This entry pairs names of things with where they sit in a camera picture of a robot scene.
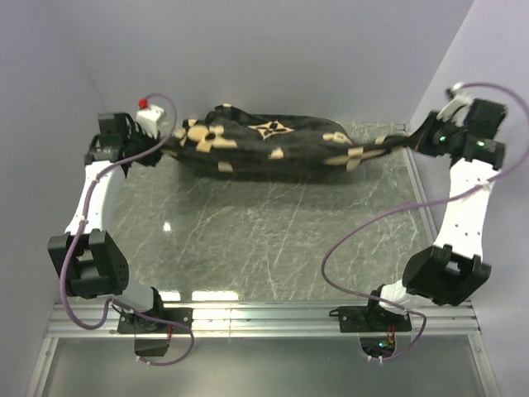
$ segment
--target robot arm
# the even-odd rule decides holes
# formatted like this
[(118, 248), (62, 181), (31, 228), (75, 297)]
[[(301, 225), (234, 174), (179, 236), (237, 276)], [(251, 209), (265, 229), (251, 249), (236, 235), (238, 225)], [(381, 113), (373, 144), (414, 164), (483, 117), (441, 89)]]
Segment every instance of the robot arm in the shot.
[[(447, 92), (452, 100), (439, 113), (431, 113), (412, 136), (413, 149), (437, 156), (450, 155), (450, 197), (476, 185), (471, 195), (451, 201), (433, 245), (407, 263), (403, 278), (382, 285), (374, 294), (413, 310), (424, 304), (461, 304), (490, 276), (491, 266), (482, 262), (484, 218), (493, 182), (505, 154), (504, 144), (494, 141), (506, 108), (498, 103), (473, 99), (457, 84)], [(371, 313), (403, 315), (384, 302), (369, 302)]]
[[(85, 156), (86, 176), (75, 215), (64, 235), (52, 237), (48, 244), (48, 252), (58, 275), (66, 251), (78, 232), (85, 199), (97, 175), (112, 163), (158, 143), (159, 125), (165, 111), (154, 105), (144, 105), (136, 114), (136, 121), (125, 113), (99, 115), (100, 133), (93, 138)], [(154, 153), (141, 159), (141, 164), (155, 165), (160, 157), (160, 153)], [(70, 263), (66, 292), (68, 296), (86, 299), (116, 295), (128, 307), (156, 317), (160, 307), (163, 308), (158, 291), (130, 277), (126, 258), (111, 237), (114, 208), (129, 166), (113, 168), (93, 187), (86, 226)]]

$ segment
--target glass surface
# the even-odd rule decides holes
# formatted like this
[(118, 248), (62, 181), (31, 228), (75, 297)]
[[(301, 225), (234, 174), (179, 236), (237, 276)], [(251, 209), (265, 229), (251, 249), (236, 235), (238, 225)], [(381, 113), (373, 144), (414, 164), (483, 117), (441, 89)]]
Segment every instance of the glass surface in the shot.
[[(181, 352), (186, 342), (171, 348)], [(398, 337), (397, 344), (406, 342)], [(190, 357), (170, 367), (135, 362), (130, 339), (62, 339), (44, 396), (71, 395), (478, 397), (484, 391), (464, 336), (424, 337), (382, 366), (366, 361), (357, 337), (199, 339)]]
[[(343, 125), (358, 142), (394, 133), (393, 124)], [(415, 201), (403, 152), (318, 184), (200, 178), (168, 157), (131, 168), (113, 236), (131, 273), (166, 300), (339, 299), (320, 274), (324, 253), (360, 222)], [(371, 291), (399, 279), (425, 246), (420, 214), (397, 214), (346, 242), (329, 275)]]

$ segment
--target metal frame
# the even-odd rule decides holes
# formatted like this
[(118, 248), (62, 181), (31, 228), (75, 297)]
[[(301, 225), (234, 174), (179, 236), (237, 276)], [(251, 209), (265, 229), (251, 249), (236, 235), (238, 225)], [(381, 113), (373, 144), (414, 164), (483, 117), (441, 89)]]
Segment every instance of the metal frame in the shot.
[(36, 361), (35, 370), (31, 377), (30, 384), (27, 387), (26, 397), (41, 396), (48, 374), (50, 373), (51, 363), (55, 356), (55, 350), (57, 349), (57, 343), (59, 339), (56, 337), (45, 337), (42, 342), (41, 352)]
[[(403, 151), (413, 191), (419, 202), (427, 197), (410, 150)], [(435, 240), (437, 231), (429, 208), (421, 208), (421, 218), (427, 230), (429, 243)], [(251, 304), (242, 302), (204, 302), (204, 303), (167, 303), (169, 308), (191, 307), (193, 312), (193, 332), (195, 337), (360, 337), (368, 334), (340, 333), (337, 318), (329, 318), (331, 309), (338, 306), (365, 304), (365, 301), (305, 301), (273, 302)], [(75, 304), (76, 314), (88, 323), (97, 322), (102, 316), (102, 301), (90, 304)], [(458, 307), (438, 307), (435, 305), (421, 308), (428, 317), (426, 335), (468, 335), (469, 343), (479, 377), (487, 397), (498, 397), (500, 392), (492, 367), (484, 349), (483, 338), (471, 302)], [(50, 372), (59, 338), (133, 338), (134, 335), (116, 333), (119, 314), (112, 310), (108, 313), (107, 323), (95, 331), (86, 331), (71, 323), (62, 305), (55, 305), (46, 330), (45, 339), (36, 367), (28, 387), (26, 397), (41, 396)], [(413, 331), (421, 325), (421, 319), (412, 316)], [(412, 335), (413, 332), (402, 332)], [(164, 334), (141, 335), (145, 338), (166, 337)]]
[[(193, 308), (193, 333), (196, 337), (350, 337), (373, 336), (368, 333), (340, 333), (337, 318), (329, 312), (339, 306), (363, 304), (361, 301), (307, 301), (247, 303), (170, 303), (167, 308)], [(101, 304), (79, 304), (74, 311), (83, 321), (95, 323), (101, 318)], [(422, 308), (428, 317), (426, 335), (476, 335), (479, 325), (470, 303), (456, 308), (440, 308), (432, 305)], [(61, 305), (55, 306), (46, 337), (49, 338), (133, 338), (134, 335), (116, 333), (119, 314), (109, 312), (104, 326), (86, 331), (73, 324)], [(412, 316), (412, 326), (418, 330), (421, 319)], [(400, 332), (399, 335), (413, 332)], [(165, 338), (166, 335), (151, 333), (142, 338)], [(186, 334), (173, 337), (188, 337)]]

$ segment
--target patterned bag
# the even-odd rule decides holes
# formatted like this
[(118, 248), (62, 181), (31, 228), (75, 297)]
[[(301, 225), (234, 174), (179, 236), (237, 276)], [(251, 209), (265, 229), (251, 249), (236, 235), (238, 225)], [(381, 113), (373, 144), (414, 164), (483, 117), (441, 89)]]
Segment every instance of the patterned bag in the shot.
[(381, 136), (358, 145), (340, 124), (324, 118), (250, 114), (223, 104), (204, 120), (185, 120), (162, 152), (208, 173), (313, 174), (352, 171), (363, 160), (407, 146), (408, 140)]

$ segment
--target lavender wall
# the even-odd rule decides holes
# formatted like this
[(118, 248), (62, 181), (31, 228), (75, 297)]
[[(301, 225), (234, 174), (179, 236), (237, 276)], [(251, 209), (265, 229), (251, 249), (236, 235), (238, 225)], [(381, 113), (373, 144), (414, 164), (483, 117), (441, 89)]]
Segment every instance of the lavender wall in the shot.
[[(527, 15), (529, 2), (476, 0), (422, 98), (412, 125), (418, 126), (430, 109), (440, 108), (445, 103), (444, 88), (457, 81), (505, 84), (529, 100)], [(520, 109), (504, 96), (474, 92), (509, 105), (509, 116), (498, 139), (507, 144), (507, 164), (511, 164), (529, 142), (527, 122)], [(428, 198), (447, 195), (446, 163), (419, 157), (417, 163)], [(503, 395), (512, 397), (527, 395), (529, 390), (528, 198), (529, 164), (495, 185), (484, 229), (484, 260), (493, 265), (493, 273), (472, 298)], [(433, 213), (439, 225), (444, 209), (433, 208)]]
[(102, 102), (46, 2), (2, 2), (0, 37), (0, 395), (11, 397), (57, 297), (46, 244), (75, 210)]
[(407, 122), (472, 0), (50, 0), (112, 109)]

